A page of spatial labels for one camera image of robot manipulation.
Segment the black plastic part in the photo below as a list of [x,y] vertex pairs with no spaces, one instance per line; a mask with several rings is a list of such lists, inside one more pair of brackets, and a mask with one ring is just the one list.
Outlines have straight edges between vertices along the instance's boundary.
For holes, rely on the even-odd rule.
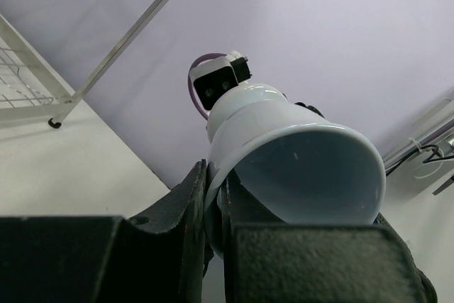
[[206,163],[150,208],[0,219],[0,302],[200,303]]
[[197,96],[206,110],[211,110],[222,95],[237,85],[235,72],[230,66],[222,67],[194,81]]
[[233,227],[236,224],[245,222],[261,222],[263,224],[285,224],[285,222],[275,216],[244,188],[234,170],[229,173],[226,181],[221,186],[221,198],[224,288],[226,291],[226,301],[231,303],[236,302],[234,291],[235,283],[237,283],[233,269],[236,263],[232,253]]
[[236,80],[238,83],[244,82],[251,78],[251,73],[248,67],[248,60],[244,57],[240,57],[234,60],[232,63],[233,71],[235,72]]
[[303,102],[297,102],[295,103],[297,106],[302,106],[306,109],[309,109],[310,111],[314,112],[315,114],[325,118],[325,116],[323,116],[323,114],[315,107],[315,106],[307,106],[306,104],[304,104]]
[[50,119],[50,120],[48,121],[48,123],[49,123],[49,126],[51,126],[51,127],[54,128],[54,129],[58,129],[59,127],[62,126],[62,123],[61,123],[61,122],[54,122],[53,119]]
[[417,268],[413,256],[411,255],[410,249],[408,248],[404,240],[400,238],[399,234],[392,228],[391,224],[388,222],[388,220],[386,220],[386,218],[383,217],[381,213],[378,214],[377,218],[374,221],[374,224],[385,227],[390,233],[394,235],[400,246],[406,251],[411,259],[413,272],[419,279],[419,289],[423,292],[424,297],[426,298],[426,302],[437,303],[438,296],[435,287],[433,286],[432,282],[426,277],[426,275]]
[[423,303],[411,261],[384,228],[238,224],[235,303]]

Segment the white surface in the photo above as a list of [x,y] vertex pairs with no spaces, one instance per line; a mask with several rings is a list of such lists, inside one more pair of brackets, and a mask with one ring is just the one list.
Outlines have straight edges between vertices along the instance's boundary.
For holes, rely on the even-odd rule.
[[226,92],[216,101],[206,122],[206,134],[210,143],[221,124],[245,106],[259,101],[288,103],[282,93],[266,84],[242,83]]
[[[0,0],[0,11],[77,87],[149,3]],[[187,70],[236,49],[254,82],[316,106],[383,154],[454,87],[453,14],[452,0],[170,0],[87,101],[171,187],[209,148]]]
[[453,163],[443,164],[431,178],[415,180],[413,170],[428,155],[402,165],[388,177],[382,213],[432,281],[438,301],[449,303],[454,297],[454,185],[437,196],[432,192],[453,174]]
[[59,130],[47,120],[0,123],[0,215],[129,217],[169,192],[84,101]]

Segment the purple cable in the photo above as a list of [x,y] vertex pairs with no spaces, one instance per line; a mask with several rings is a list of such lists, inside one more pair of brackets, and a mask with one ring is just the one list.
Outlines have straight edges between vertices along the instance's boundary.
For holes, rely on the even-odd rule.
[[[202,55],[199,58],[197,58],[195,61],[193,61],[193,63],[191,64],[191,67],[189,68],[189,71],[194,69],[197,65],[199,65],[202,62],[205,62],[207,60],[214,60],[215,58],[224,57],[224,56],[226,56],[225,53],[207,53],[206,55]],[[189,90],[189,95],[191,97],[192,103],[194,103],[197,111],[206,120],[208,120],[207,112],[200,106],[199,102],[197,101],[196,94],[194,93],[194,87],[192,86],[191,78],[189,77],[189,72],[187,73],[187,88]]]

